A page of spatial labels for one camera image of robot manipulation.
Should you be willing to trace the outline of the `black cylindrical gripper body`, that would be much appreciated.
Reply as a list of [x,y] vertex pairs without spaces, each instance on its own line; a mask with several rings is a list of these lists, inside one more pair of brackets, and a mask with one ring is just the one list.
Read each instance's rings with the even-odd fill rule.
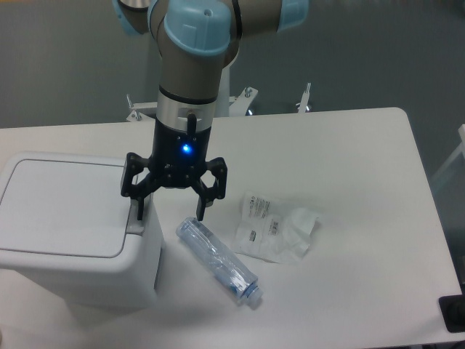
[[155,121],[150,179],[159,187],[189,188],[206,172],[211,130],[195,134],[172,129]]

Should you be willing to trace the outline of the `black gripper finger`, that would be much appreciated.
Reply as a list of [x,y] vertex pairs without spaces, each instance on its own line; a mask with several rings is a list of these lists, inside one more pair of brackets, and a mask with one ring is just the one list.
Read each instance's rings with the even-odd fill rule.
[[[214,183],[207,187],[201,177],[210,172],[214,177]],[[196,217],[198,221],[204,219],[207,207],[213,205],[216,199],[223,199],[226,195],[227,165],[225,159],[217,157],[210,161],[201,161],[195,167],[190,167],[189,186],[198,194]]]
[[[152,158],[143,158],[136,153],[127,153],[121,178],[121,195],[137,202],[137,219],[142,221],[145,209],[145,198],[154,193],[162,185],[161,174],[153,171]],[[133,184],[135,176],[141,174],[144,169],[149,173],[137,184]]]

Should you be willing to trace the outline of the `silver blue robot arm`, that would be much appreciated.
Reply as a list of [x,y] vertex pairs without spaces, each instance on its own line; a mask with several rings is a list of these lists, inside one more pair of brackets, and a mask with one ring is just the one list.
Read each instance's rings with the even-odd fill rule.
[[227,165],[206,158],[223,69],[240,40],[301,25],[308,1],[114,1],[121,26],[149,33],[161,56],[153,149],[126,156],[121,195],[143,218],[148,196],[159,188],[192,188],[196,216],[226,194]]

